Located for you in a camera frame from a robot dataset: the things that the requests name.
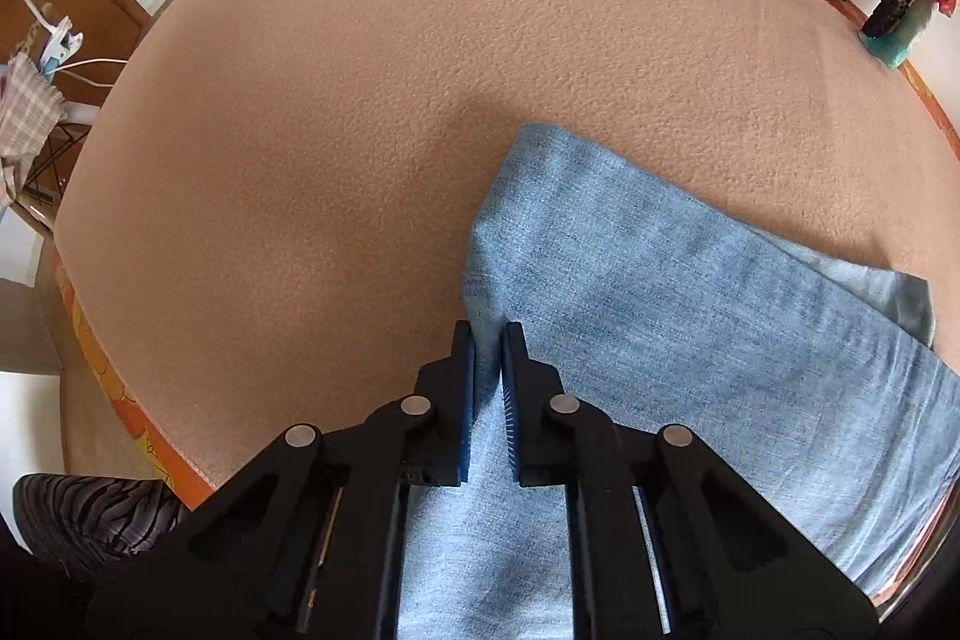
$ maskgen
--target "zebra print fabric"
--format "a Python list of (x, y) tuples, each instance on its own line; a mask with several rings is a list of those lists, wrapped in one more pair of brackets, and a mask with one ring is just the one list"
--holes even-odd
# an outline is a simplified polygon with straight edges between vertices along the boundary
[(149, 551), (189, 512), (162, 480), (41, 474), (13, 487), (13, 515), (31, 552), (91, 585), (113, 562)]

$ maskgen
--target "plaid cloth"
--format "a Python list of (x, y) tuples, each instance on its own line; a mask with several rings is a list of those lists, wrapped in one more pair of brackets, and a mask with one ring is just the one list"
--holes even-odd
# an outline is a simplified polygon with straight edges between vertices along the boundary
[(13, 202), (23, 188), (35, 157), (53, 127), (66, 117), (61, 92), (37, 73), (22, 52), (7, 65), (0, 81), (0, 207)]

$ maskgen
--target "tan fleece surface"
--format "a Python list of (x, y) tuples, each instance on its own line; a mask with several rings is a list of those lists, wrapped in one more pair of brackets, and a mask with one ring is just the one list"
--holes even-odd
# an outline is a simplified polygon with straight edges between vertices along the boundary
[(526, 121), (928, 278), (960, 366), (960, 164), (822, 0), (176, 0), (56, 243), (124, 384), (219, 483), (446, 355), (470, 220)]

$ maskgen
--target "silver pin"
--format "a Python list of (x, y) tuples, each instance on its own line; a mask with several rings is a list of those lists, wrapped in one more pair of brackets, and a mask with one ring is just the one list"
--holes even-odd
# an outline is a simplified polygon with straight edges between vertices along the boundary
[(685, 448), (693, 442), (693, 432), (687, 427), (675, 423), (664, 429), (664, 439), (675, 448)]
[(407, 415), (424, 415), (430, 411), (430, 400), (425, 396), (408, 396), (400, 402), (400, 410)]
[(576, 413), (579, 409), (580, 400), (573, 394), (558, 393), (550, 400), (550, 410), (553, 410), (554, 413), (570, 415), (570, 413)]
[(291, 448), (305, 448), (317, 438), (317, 433), (312, 426), (299, 423), (287, 429), (283, 438)]

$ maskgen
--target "folded denim garment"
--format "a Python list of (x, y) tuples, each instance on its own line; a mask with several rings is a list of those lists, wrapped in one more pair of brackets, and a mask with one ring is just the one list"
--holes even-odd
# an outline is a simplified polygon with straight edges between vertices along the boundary
[(759, 233), (563, 129), (520, 130), (473, 226), (464, 301), (469, 483), (416, 495), (403, 638), (572, 637), (563, 488), (511, 480), (509, 320), (617, 423), (694, 429), (868, 594), (956, 479), (960, 381), (918, 340), (922, 280)]

